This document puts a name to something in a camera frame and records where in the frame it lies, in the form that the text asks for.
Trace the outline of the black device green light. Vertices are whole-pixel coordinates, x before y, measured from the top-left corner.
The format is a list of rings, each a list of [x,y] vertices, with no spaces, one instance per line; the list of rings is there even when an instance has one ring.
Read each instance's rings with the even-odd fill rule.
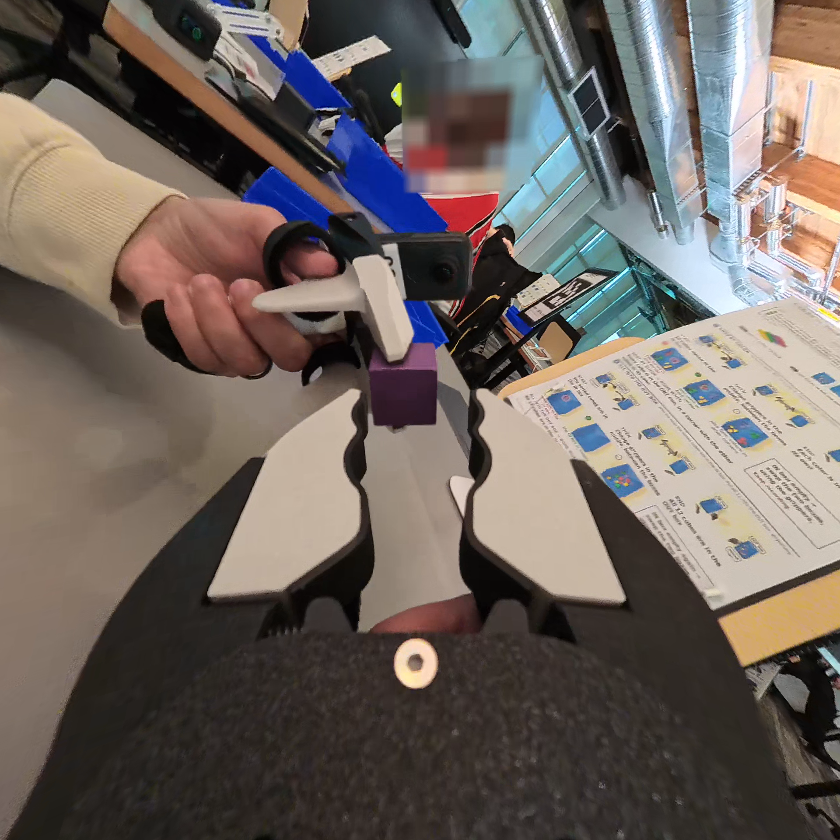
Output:
[[[193,56],[203,62],[214,58],[223,26],[210,3],[149,1],[154,21]]]

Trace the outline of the black white tag sign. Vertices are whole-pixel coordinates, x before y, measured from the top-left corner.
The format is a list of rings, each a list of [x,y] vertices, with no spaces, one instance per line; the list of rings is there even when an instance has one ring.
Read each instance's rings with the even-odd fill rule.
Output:
[[[562,312],[572,303],[617,278],[618,272],[608,269],[588,269],[566,281],[541,299],[520,310],[519,320],[534,329],[553,315]]]

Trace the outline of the person's left hand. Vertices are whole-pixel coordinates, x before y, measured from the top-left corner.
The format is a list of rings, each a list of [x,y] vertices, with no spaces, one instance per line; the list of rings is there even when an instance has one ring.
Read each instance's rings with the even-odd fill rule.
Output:
[[[186,358],[204,373],[253,377],[269,363],[301,371],[339,336],[303,335],[283,315],[252,306],[270,288],[262,249],[284,223],[268,206],[169,197],[122,248],[112,299],[119,291],[138,309],[163,301]]]

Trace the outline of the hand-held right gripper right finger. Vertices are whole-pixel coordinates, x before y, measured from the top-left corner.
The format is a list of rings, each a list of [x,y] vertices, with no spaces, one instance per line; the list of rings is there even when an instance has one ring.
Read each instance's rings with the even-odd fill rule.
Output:
[[[512,602],[545,633],[563,606],[622,608],[627,595],[576,462],[488,390],[470,394],[469,473],[458,568],[487,620]]]

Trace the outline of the black ceiling mounted box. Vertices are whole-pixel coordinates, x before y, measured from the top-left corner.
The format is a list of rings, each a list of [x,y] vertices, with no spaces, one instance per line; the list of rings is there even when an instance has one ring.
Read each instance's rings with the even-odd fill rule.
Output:
[[[607,105],[595,67],[588,69],[574,84],[569,96],[586,141],[601,130],[613,131],[617,120]]]

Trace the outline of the wooden document stand white base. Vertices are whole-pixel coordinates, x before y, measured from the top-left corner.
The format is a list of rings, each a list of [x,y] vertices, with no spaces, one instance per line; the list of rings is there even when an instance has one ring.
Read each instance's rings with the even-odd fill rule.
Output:
[[[570,371],[557,364],[527,377],[513,386],[510,394],[633,346],[614,342],[603,350],[596,350],[593,360],[583,354],[580,361],[574,361]],[[666,602],[676,610],[681,609],[684,615],[688,614],[689,606],[707,606],[719,621],[741,665],[760,663],[838,633],[838,567],[810,580],[788,585],[782,591],[750,598],[736,608],[715,610],[655,535],[614,495],[588,463],[570,458],[576,462],[575,471],[581,478],[585,498],[624,588],[624,607],[631,605],[632,583],[642,584],[644,593],[652,594],[654,584],[664,582],[665,574],[676,571],[678,566],[682,572],[676,575],[676,594],[667,595]],[[647,573],[647,583],[643,583],[643,565],[648,560],[653,566]],[[677,602],[681,599],[686,601],[679,607]]]

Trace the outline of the tan backed chair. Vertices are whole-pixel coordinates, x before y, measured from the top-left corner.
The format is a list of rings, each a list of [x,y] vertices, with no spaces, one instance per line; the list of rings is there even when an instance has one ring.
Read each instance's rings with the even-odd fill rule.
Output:
[[[567,360],[585,335],[562,316],[539,326],[533,340],[548,366]]]

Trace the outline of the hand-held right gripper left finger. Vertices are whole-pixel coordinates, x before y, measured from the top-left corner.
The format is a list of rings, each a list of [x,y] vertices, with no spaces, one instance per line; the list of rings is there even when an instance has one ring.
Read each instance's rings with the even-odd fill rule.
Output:
[[[266,454],[206,591],[214,605],[265,603],[303,627],[310,606],[335,602],[350,630],[375,567],[364,442],[368,406],[349,389]]]

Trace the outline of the white paper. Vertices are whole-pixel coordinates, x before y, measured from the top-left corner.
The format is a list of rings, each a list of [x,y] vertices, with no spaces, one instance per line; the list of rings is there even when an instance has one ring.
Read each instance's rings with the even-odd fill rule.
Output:
[[[349,75],[353,68],[391,51],[389,45],[373,35],[313,59],[312,64],[328,81],[334,82]]]

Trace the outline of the purple wooden cube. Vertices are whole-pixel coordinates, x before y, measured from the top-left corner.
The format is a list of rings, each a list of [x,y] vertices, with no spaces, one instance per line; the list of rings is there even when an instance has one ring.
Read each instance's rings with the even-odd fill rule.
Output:
[[[399,364],[386,362],[374,346],[368,372],[373,425],[436,424],[438,368],[432,343],[413,343]]]

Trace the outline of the person's left forearm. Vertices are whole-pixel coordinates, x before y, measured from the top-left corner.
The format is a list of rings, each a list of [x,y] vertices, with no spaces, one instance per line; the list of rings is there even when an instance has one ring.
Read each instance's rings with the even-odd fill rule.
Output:
[[[104,157],[33,102],[1,95],[1,262],[112,322],[140,321],[113,293],[119,256],[153,211],[183,193]]]

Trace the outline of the brown cardboard piece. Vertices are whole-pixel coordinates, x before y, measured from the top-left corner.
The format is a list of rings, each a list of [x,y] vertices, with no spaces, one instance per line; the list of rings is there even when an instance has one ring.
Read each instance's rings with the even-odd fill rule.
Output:
[[[277,39],[287,52],[299,48],[309,16],[309,1],[268,1],[266,11],[279,27]]]

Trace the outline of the printed instruction sheet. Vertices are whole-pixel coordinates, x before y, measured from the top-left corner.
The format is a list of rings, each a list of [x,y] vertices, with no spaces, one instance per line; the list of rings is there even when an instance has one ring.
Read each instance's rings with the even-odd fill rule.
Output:
[[[838,315],[698,321],[507,397],[722,611],[838,567]]]

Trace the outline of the silver ventilation duct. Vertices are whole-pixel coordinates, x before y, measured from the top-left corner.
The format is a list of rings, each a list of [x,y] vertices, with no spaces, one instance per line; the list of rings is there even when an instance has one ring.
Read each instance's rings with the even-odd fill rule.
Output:
[[[719,223],[711,252],[741,266],[751,245],[739,192],[762,164],[774,2],[688,1],[686,11],[707,212]]]
[[[603,4],[664,220],[689,245],[703,204],[670,2]]]
[[[623,178],[629,146],[618,106],[616,84],[607,64],[600,2],[518,1],[518,13],[535,54],[542,58],[549,93],[570,132],[573,145],[607,210],[625,203]],[[569,96],[574,84],[595,67],[607,105],[617,120],[586,141]]]

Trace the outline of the wooden edged table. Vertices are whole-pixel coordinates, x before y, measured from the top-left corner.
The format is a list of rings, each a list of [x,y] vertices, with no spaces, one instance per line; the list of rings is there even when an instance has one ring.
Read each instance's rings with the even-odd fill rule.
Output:
[[[345,200],[346,193],[341,185],[308,171],[210,85],[205,79],[204,63],[166,34],[143,2],[109,2],[102,25],[118,47],[263,161],[283,172],[331,213],[354,210],[354,206]]]

